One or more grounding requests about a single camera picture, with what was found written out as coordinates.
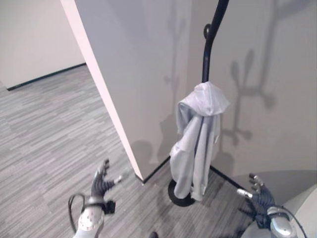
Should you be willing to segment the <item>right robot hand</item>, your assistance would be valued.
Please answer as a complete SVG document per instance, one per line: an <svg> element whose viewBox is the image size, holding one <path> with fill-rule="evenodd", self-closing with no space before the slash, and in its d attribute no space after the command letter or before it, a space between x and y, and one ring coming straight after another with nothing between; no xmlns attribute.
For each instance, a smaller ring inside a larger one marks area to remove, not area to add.
<svg viewBox="0 0 317 238"><path fill-rule="evenodd" d="M270 190L266 187L264 181L258 175L253 173L249 174L249 178L249 182L252 184L254 192L248 192L244 189L238 188L236 191L237 194L250 201L256 202L259 206L263 207L264 210L274 207L274 197Z"/></svg>

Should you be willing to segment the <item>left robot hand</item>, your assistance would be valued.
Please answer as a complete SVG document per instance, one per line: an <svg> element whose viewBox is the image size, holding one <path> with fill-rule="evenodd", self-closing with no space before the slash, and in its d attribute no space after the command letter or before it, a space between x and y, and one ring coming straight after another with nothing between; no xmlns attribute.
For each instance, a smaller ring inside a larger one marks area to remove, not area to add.
<svg viewBox="0 0 317 238"><path fill-rule="evenodd" d="M119 175L115 179L106 180L107 170L110 168L109 159L105 159L102 164L97 168L92 186L91 196L92 197L104 197L105 193L113 188L124 179L123 175Z"/></svg>

